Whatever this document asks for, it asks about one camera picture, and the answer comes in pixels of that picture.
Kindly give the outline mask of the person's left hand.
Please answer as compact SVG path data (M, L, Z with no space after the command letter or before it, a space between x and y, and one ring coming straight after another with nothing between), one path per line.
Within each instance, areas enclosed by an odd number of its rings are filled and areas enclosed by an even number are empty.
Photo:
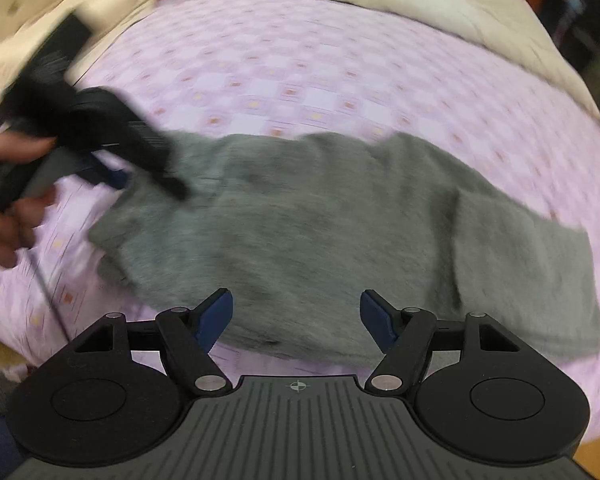
M56 198L53 185L32 197L23 192L55 147L53 138L35 138L5 131L0 133L0 266L11 269L18 252L35 244L35 229Z

